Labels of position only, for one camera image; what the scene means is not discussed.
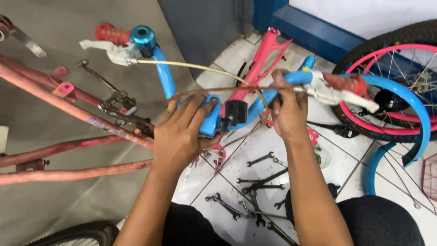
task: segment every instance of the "white brake lever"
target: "white brake lever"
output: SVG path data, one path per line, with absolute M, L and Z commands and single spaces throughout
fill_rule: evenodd
M 338 91 L 328 85 L 320 71 L 311 71 L 312 81 L 310 84 L 304 85 L 308 95 L 312 95 L 315 99 L 328 104 L 339 105 L 341 101 L 349 102 L 357 106 L 367 109 L 371 113 L 375 113 L 379 109 L 378 103 L 372 100 L 360 97 L 350 91 Z
M 128 58 L 135 57 L 136 50 L 134 48 L 133 43 L 128 43 L 127 47 L 116 46 L 111 41 L 91 41 L 88 39 L 82 40 L 79 42 L 82 49 L 88 48 L 97 48 L 106 50 L 106 54 L 108 55 L 111 62 L 129 66 Z

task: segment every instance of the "person's right hand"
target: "person's right hand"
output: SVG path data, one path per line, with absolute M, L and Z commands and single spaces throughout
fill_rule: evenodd
M 274 70 L 273 82 L 276 87 L 293 88 L 283 74 L 286 70 Z M 282 90 L 270 104 L 273 126 L 276 133 L 289 143 L 299 143 L 309 139 L 306 127 L 308 116 L 308 94 L 294 90 Z

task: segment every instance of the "bicycle wheel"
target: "bicycle wheel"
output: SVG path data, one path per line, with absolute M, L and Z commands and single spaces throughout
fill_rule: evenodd
M 424 21 L 372 38 L 349 52 L 334 68 L 333 74 L 372 74 L 389 78 L 414 92 L 430 115 L 431 139 L 437 139 L 437 20 Z M 369 86 L 368 97 L 382 111 L 368 114 L 345 103 L 332 106 L 342 122 L 353 125 L 361 134 L 383 141 L 415 142 L 420 132 L 418 117 L 409 104 L 393 93 Z M 367 121 L 359 126 L 357 117 Z
M 115 225 L 96 221 L 70 227 L 26 246 L 111 246 L 118 233 Z

